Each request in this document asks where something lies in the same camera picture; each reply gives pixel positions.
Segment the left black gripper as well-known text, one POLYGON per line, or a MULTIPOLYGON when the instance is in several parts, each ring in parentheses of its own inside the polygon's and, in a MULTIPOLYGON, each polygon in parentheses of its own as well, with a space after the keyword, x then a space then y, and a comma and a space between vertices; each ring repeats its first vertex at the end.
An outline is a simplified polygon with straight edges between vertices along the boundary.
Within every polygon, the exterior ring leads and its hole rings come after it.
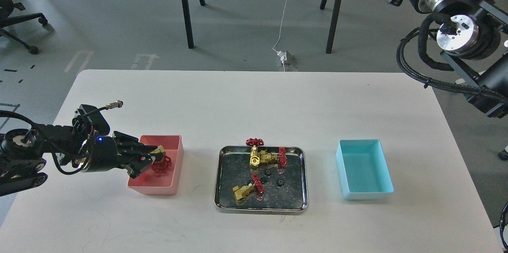
POLYGON ((126 169, 132 179, 147 171, 154 162, 150 155, 164 155, 161 145, 146 145, 139 139, 119 131, 112 137, 97 137, 91 144, 84 173, 105 172, 113 168, 126 169))

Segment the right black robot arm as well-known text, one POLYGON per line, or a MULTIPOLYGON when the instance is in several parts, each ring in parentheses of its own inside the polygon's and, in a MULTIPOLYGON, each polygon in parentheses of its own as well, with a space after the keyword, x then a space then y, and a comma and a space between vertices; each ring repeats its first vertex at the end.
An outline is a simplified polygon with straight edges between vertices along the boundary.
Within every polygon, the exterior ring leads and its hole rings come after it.
MULTIPOLYGON (((507 33, 507 14, 494 0, 409 0, 414 9, 427 17, 420 27, 401 40, 396 61, 399 68, 424 87, 461 93, 466 100, 490 118, 503 118, 508 112, 508 61, 504 53, 485 72, 478 73, 466 60, 481 60, 500 45, 501 33, 507 33), (455 71, 465 85, 448 83, 425 76, 405 60, 405 45, 418 39, 420 59, 430 68, 455 71)), ((402 0, 386 0, 399 6, 402 0)))

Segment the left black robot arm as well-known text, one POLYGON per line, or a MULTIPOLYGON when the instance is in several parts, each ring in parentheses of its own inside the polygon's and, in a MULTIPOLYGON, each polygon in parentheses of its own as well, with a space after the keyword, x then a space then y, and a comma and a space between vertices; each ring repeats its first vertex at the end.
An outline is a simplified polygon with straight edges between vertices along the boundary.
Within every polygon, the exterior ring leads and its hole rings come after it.
POLYGON ((151 169, 162 172, 172 164, 163 146, 146 145, 138 138, 114 131, 103 110, 121 108, 122 101, 101 108, 81 104, 70 126, 37 124, 16 112, 2 110, 1 117, 26 122, 29 129, 1 135, 1 196, 41 186, 47 180, 43 154, 50 153, 57 170, 65 175, 125 169, 135 179, 151 169))

